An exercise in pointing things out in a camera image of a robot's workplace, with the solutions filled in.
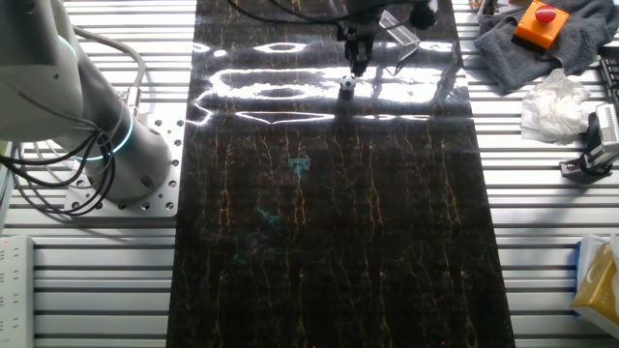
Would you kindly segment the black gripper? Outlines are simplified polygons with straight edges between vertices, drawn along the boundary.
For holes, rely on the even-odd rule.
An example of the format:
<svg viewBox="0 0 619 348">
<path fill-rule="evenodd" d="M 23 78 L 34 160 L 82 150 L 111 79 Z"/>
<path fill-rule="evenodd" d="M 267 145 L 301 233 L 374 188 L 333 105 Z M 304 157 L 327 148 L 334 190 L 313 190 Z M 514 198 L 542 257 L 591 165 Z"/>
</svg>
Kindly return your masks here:
<svg viewBox="0 0 619 348">
<path fill-rule="evenodd" d="M 375 25 L 367 23 L 340 24 L 337 39 L 344 42 L 346 59 L 352 75 L 363 75 L 372 58 Z"/>
</svg>

